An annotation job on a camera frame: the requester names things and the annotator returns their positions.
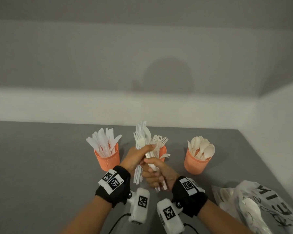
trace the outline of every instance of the black wrist strap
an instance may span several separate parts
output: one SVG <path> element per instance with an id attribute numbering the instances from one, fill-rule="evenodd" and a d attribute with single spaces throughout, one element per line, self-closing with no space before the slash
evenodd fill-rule
<path id="1" fill-rule="evenodd" d="M 208 199 L 207 195 L 200 192 L 197 184 L 194 183 L 189 178 L 180 176 L 172 188 L 172 202 L 179 202 L 183 207 L 182 212 L 190 217 L 197 216 Z"/>
<path id="2" fill-rule="evenodd" d="M 126 204 L 130 193 L 130 173 L 121 166 L 115 166 L 105 174 L 100 182 L 103 180 L 104 184 L 101 183 L 102 185 L 97 189 L 96 195 L 111 203 L 113 208 L 119 202 Z"/>

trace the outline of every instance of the clear plastic bag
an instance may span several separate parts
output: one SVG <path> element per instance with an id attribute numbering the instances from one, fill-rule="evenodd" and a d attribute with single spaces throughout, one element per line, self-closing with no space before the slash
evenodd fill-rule
<path id="1" fill-rule="evenodd" d="M 293 234 L 293 210 L 273 190 L 242 181 L 236 188 L 212 186 L 217 205 L 254 233 Z"/>

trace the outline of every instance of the gray tabletop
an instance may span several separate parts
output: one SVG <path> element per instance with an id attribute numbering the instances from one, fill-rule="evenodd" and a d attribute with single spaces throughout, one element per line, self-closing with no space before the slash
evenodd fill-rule
<path id="1" fill-rule="evenodd" d="M 86 138 L 105 125 L 0 122 L 0 233 L 58 233 L 93 197 L 100 169 Z M 134 126 L 113 126 L 121 159 L 135 145 Z M 292 208 L 293 200 L 238 130 L 149 127 L 152 134 L 166 136 L 165 162 L 178 173 L 191 177 L 214 200 L 211 185 L 235 187 L 243 180 L 256 181 L 276 191 Z M 189 174 L 183 161 L 187 140 L 203 136 L 215 145 L 215 155 L 200 175 Z M 139 184 L 148 188 L 145 182 Z M 139 186 L 131 184 L 135 191 Z M 172 198 L 170 192 L 151 193 L 147 222 L 119 222 L 114 233 L 165 233 L 156 204 Z M 129 211 L 118 204 L 109 214 L 101 233 Z M 196 218 L 180 215 L 199 233 L 209 233 Z M 193 233 L 186 227 L 185 233 Z"/>

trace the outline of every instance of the textured cup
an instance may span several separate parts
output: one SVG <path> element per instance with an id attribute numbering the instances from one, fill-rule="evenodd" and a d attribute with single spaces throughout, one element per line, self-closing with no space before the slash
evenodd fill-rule
<path id="1" fill-rule="evenodd" d="M 186 158 L 184 161 L 184 166 L 185 169 L 190 172 L 193 175 L 198 175 L 201 174 L 204 170 L 204 168 L 206 167 L 206 165 L 208 164 L 208 162 L 211 160 L 211 157 L 209 157 L 207 160 L 205 161 L 201 161 L 199 159 L 196 159 L 195 157 L 193 157 L 190 152 L 189 152 L 189 148 L 187 149 L 187 153 L 186 153 Z"/>
<path id="2" fill-rule="evenodd" d="M 161 157 L 163 154 L 165 154 L 166 152 L 167 152 L 167 149 L 166 149 L 166 146 L 164 145 L 164 147 L 160 148 L 160 157 Z"/>
<path id="3" fill-rule="evenodd" d="M 109 169 L 113 169 L 115 166 L 119 165 L 119 151 L 118 151 L 118 143 L 115 145 L 115 153 L 109 157 L 100 157 L 96 151 L 94 151 L 97 156 L 100 167 L 104 171 L 108 171 Z"/>

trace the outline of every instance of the cable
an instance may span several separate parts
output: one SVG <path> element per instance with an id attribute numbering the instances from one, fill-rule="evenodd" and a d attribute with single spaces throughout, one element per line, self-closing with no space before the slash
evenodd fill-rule
<path id="1" fill-rule="evenodd" d="M 191 227 L 191 228 L 196 232 L 196 234 L 199 234 L 199 233 L 197 232 L 197 230 L 195 230 L 195 228 L 192 227 L 190 224 L 184 223 L 183 225 L 184 225 L 184 226 L 189 226 L 189 227 Z"/>
<path id="2" fill-rule="evenodd" d="M 125 216 L 130 216 L 131 213 L 125 213 L 124 215 L 122 215 L 117 221 L 116 223 L 114 224 L 114 226 L 112 227 L 112 229 L 110 230 L 110 232 L 108 234 L 111 234 L 111 232 L 113 231 L 114 227 L 116 226 L 116 224 L 119 222 L 119 220 L 121 220 L 123 217 Z"/>

